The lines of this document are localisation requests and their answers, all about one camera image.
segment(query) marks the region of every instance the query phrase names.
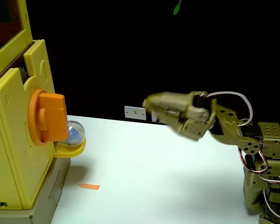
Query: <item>white tabletop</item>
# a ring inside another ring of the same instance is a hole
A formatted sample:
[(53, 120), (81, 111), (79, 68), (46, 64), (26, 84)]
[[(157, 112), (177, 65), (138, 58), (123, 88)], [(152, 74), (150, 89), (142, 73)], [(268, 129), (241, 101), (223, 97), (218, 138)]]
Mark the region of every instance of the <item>white tabletop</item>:
[[(170, 127), (69, 116), (86, 131), (52, 224), (257, 224), (246, 208), (235, 146), (209, 132), (194, 142)], [(81, 183), (100, 185), (83, 189)]]

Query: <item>orange knob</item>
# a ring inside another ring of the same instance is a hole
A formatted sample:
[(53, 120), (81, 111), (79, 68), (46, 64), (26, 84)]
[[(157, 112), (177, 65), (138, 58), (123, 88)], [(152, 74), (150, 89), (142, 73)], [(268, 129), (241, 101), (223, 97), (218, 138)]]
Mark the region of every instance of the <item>orange knob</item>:
[(31, 138), (38, 146), (68, 138), (63, 95), (36, 90), (30, 100), (28, 120)]

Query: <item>red and white wire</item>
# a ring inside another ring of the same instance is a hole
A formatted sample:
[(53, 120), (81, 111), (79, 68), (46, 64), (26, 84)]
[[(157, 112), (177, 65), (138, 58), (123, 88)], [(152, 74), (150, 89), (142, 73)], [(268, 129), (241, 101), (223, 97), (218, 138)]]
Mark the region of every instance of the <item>red and white wire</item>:
[(249, 124), (250, 121), (251, 121), (252, 118), (253, 118), (253, 110), (252, 110), (252, 106), (251, 106), (250, 102), (248, 101), (247, 97), (245, 97), (245, 96), (244, 96), (243, 94), (241, 94), (241, 93), (238, 93), (238, 92), (231, 92), (231, 91), (213, 92), (213, 93), (210, 93), (209, 95), (207, 95), (206, 97), (213, 97), (213, 96), (222, 95), (222, 94), (236, 95), (236, 96), (241, 97), (241, 98), (244, 100), (244, 102), (245, 102), (245, 103), (247, 104), (247, 106), (248, 106), (250, 117), (249, 117), (249, 119), (247, 120), (246, 123), (244, 123), (244, 124), (239, 124), (238, 126), (245, 126), (245, 125)]
[(277, 181), (277, 180), (269, 180), (269, 179), (266, 179), (266, 178), (263, 178), (260, 174), (258, 174), (259, 177), (265, 181), (265, 182), (268, 182), (268, 183), (279, 183), (280, 184), (280, 181)]
[(264, 196), (264, 198), (265, 198), (266, 205), (268, 206), (269, 210), (270, 210), (276, 217), (280, 218), (280, 215), (276, 214), (276, 212), (274, 212), (274, 211), (272, 210), (272, 208), (270, 207), (269, 202), (267, 201), (267, 198), (266, 198), (266, 190), (265, 190), (265, 189), (263, 189), (263, 196)]
[(251, 172), (254, 173), (254, 174), (262, 174), (262, 173), (264, 173), (264, 172), (267, 171), (269, 165), (268, 165), (268, 163), (267, 163), (267, 161), (266, 161), (266, 158), (265, 158), (265, 156), (263, 155), (263, 153), (262, 153), (261, 150), (260, 150), (258, 153), (259, 153), (260, 157), (262, 158), (263, 162), (265, 162), (265, 164), (266, 164), (266, 167), (265, 167), (263, 170), (251, 170), (251, 169), (249, 169), (248, 166), (247, 166), (247, 164), (245, 163), (245, 160), (244, 160), (243, 154), (242, 154), (242, 150), (241, 150), (240, 148), (238, 148), (238, 153), (239, 153), (239, 157), (240, 157), (240, 159), (241, 159), (241, 161), (242, 161), (242, 163), (243, 163), (243, 166), (244, 166), (244, 168), (245, 168), (246, 170), (251, 171)]

